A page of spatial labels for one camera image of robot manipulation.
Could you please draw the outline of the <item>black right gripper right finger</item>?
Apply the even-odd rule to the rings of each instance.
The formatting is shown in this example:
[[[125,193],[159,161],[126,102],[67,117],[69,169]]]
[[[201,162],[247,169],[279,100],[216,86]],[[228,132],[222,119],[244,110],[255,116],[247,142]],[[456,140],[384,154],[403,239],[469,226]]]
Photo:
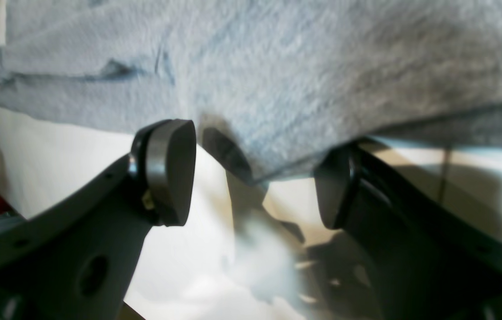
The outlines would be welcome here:
[[[324,226],[368,257],[385,320],[502,320],[502,240],[356,144],[332,150],[313,176]]]

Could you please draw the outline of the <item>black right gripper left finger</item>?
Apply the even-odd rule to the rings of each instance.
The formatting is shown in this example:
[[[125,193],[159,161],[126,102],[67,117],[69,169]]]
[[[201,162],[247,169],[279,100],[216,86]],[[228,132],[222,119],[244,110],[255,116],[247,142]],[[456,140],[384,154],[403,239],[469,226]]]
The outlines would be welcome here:
[[[152,227],[190,211],[196,130],[165,120],[46,212],[0,234],[0,320],[114,320]]]

